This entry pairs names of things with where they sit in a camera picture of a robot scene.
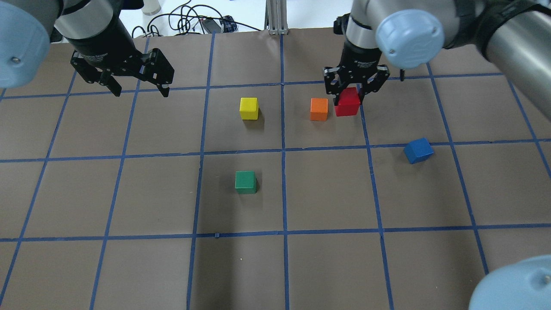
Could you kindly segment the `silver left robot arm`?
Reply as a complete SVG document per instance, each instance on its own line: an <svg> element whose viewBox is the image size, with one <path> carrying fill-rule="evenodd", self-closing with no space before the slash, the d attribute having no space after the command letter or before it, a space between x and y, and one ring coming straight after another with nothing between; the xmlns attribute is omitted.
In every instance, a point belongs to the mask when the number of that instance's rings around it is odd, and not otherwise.
<svg viewBox="0 0 551 310"><path fill-rule="evenodd" d="M30 83L57 32L74 47L70 62L85 82L120 96L116 77L134 77L168 97L174 68L158 48L140 53L120 20L122 10L138 10L144 4L143 0L1 1L1 87Z"/></svg>

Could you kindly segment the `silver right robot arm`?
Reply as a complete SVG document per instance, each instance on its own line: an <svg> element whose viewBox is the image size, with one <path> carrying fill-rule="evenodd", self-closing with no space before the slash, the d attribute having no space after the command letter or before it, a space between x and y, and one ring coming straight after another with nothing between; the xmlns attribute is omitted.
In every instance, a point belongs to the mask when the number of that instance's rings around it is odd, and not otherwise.
<svg viewBox="0 0 551 310"><path fill-rule="evenodd" d="M548 0L355 0L333 32L344 35L342 57L323 78L336 107L380 90L390 74L381 55L403 72L472 44L550 117Z"/></svg>

